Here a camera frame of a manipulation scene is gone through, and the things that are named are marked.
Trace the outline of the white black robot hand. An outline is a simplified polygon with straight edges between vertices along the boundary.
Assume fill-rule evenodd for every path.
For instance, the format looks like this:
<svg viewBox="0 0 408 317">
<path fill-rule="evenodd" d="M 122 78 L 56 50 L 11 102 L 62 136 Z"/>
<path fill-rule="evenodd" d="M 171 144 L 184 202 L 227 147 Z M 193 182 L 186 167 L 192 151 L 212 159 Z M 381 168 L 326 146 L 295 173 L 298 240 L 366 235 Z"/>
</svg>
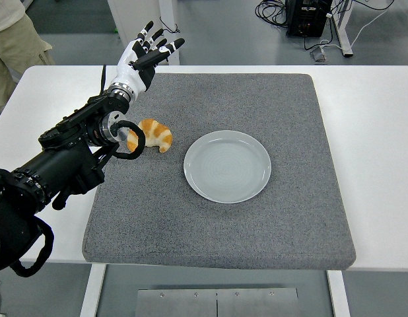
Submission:
<svg viewBox="0 0 408 317">
<path fill-rule="evenodd" d="M 148 90 L 156 66 L 185 43 L 183 38 L 168 42 L 163 36 L 163 29 L 154 32 L 153 25 L 152 21 L 147 23 L 136 39 L 127 45 L 117 64 L 117 75 L 109 86 L 110 94 L 118 94 L 130 103 Z"/>
</svg>

